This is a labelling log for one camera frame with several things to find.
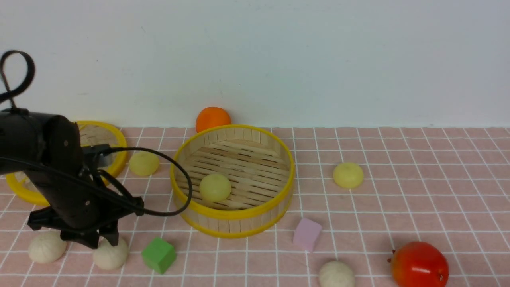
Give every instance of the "pink cube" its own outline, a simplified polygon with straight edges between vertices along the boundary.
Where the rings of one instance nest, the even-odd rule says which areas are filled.
[[[302,218],[294,230],[292,243],[301,246],[308,252],[313,252],[317,238],[319,238],[322,226],[307,218]]]

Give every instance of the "white wall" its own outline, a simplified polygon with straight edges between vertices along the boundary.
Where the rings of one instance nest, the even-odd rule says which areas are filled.
[[[3,0],[17,102],[123,126],[510,126],[508,0]],[[24,73],[19,58],[11,86]]]

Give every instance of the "toy food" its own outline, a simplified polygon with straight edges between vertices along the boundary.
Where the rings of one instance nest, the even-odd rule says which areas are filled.
[[[308,252],[313,252],[321,230],[322,226],[317,222],[311,221],[308,218],[302,218],[294,230],[292,243]]]
[[[344,162],[333,170],[333,180],[335,183],[346,189],[353,189],[363,183],[363,170],[354,162]]]
[[[200,181],[199,189],[203,199],[219,202],[228,198],[232,185],[222,174],[209,174]]]
[[[114,270],[122,267],[129,255],[129,248],[124,239],[119,237],[119,244],[112,246],[108,240],[99,242],[96,250],[92,253],[94,264],[103,270]]]
[[[222,108],[209,107],[203,109],[196,117],[195,129],[199,133],[208,128],[230,125],[230,115]]]
[[[354,287],[354,272],[343,262],[330,261],[321,267],[319,283],[321,287]]]
[[[135,153],[129,160],[129,169],[138,176],[149,176],[159,168],[157,155],[148,152]]]
[[[29,245],[29,257],[35,263],[51,263],[64,254],[67,242],[60,239],[57,231],[41,232]]]
[[[426,242],[410,242],[393,250],[392,275],[400,287],[444,287],[449,268],[445,256]]]
[[[164,274],[175,262],[177,253],[172,244],[156,237],[142,251],[142,258],[147,267]]]

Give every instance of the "black cable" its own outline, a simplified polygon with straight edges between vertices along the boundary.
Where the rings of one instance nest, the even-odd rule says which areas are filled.
[[[184,174],[184,176],[186,177],[186,179],[188,181],[188,190],[189,190],[189,193],[188,193],[188,200],[186,201],[186,203],[181,208],[179,208],[178,210],[170,211],[170,212],[160,212],[160,211],[150,210],[150,209],[146,209],[144,207],[140,207],[140,206],[134,204],[133,202],[131,202],[131,200],[129,198],[125,198],[124,196],[120,196],[119,194],[117,194],[116,192],[114,192],[111,189],[107,188],[109,191],[111,191],[111,192],[107,192],[106,190],[101,189],[101,188],[97,187],[96,185],[93,185],[93,184],[90,184],[88,182],[82,181],[81,179],[79,179],[77,177],[73,177],[73,176],[71,176],[71,175],[69,175],[67,173],[64,173],[62,171],[56,170],[54,168],[50,168],[48,166],[40,165],[38,163],[33,163],[33,162],[26,161],[26,160],[20,160],[20,159],[10,158],[10,157],[0,157],[0,160],[23,164],[23,165],[26,165],[27,167],[30,167],[32,169],[36,169],[36,170],[39,170],[39,171],[42,171],[42,172],[47,172],[47,173],[50,173],[50,174],[52,174],[54,176],[57,176],[57,177],[69,180],[69,181],[71,181],[71,182],[73,182],[75,184],[88,187],[94,194],[96,194],[96,195],[98,195],[100,197],[107,198],[110,201],[112,201],[114,203],[117,203],[120,206],[122,206],[122,207],[124,207],[124,208],[126,208],[128,210],[131,210],[133,212],[142,212],[144,214],[148,214],[148,215],[152,215],[152,216],[157,216],[157,217],[170,217],[170,216],[178,215],[179,213],[181,213],[184,210],[186,210],[186,208],[188,208],[189,204],[191,203],[192,196],[193,196],[193,184],[191,183],[191,178],[188,175],[188,173],[175,160],[173,160],[171,157],[169,157],[169,156],[167,156],[165,154],[162,154],[160,152],[157,152],[157,151],[154,151],[154,150],[151,150],[151,149],[146,149],[146,148],[112,148],[111,150],[109,150],[108,154],[117,152],[117,151],[115,151],[117,149],[121,149],[119,151],[122,151],[122,149],[128,149],[128,150],[136,149],[136,150],[141,150],[141,151],[147,151],[147,152],[159,155],[159,156],[163,157],[164,159],[166,159],[166,160],[172,162],[173,164],[175,164],[175,166]]]
[[[103,176],[108,182],[110,182],[123,196],[129,198],[131,202],[135,202],[135,198],[129,193],[129,191],[122,185],[116,178],[109,174],[105,170],[97,170],[97,173]]]
[[[23,82],[14,90],[11,91],[9,87],[9,83],[7,82],[7,77],[5,76],[4,71],[4,64],[7,58],[13,54],[20,54],[23,56],[25,61],[27,62],[27,75],[25,76],[25,79]],[[2,81],[5,85],[6,92],[0,94],[0,104],[9,100],[11,101],[11,107],[16,108],[16,105],[14,104],[13,98],[21,93],[23,93],[30,84],[32,83],[33,79],[35,77],[35,63],[34,60],[32,60],[32,57],[30,57],[29,54],[22,52],[22,51],[7,51],[5,52],[2,57],[0,58],[0,78],[2,78]]]
[[[184,211],[184,209],[186,209],[188,207],[188,205],[190,205],[191,200],[193,199],[193,184],[191,183],[191,178],[188,175],[188,173],[184,170],[184,168],[180,164],[178,164],[173,158],[167,156],[164,153],[160,153],[158,151],[147,149],[147,148],[110,148],[106,152],[103,152],[103,154],[109,155],[112,153],[118,153],[118,152],[124,152],[124,151],[144,151],[144,152],[153,153],[155,155],[161,156],[162,158],[170,161],[173,165],[175,165],[184,174],[184,176],[186,177],[186,179],[188,181],[188,198],[187,198],[186,202],[184,203],[183,211]]]

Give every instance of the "orange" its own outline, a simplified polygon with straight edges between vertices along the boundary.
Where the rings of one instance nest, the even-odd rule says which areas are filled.
[[[209,107],[203,109],[196,117],[195,129],[199,133],[209,128],[231,124],[230,115],[224,109]]]

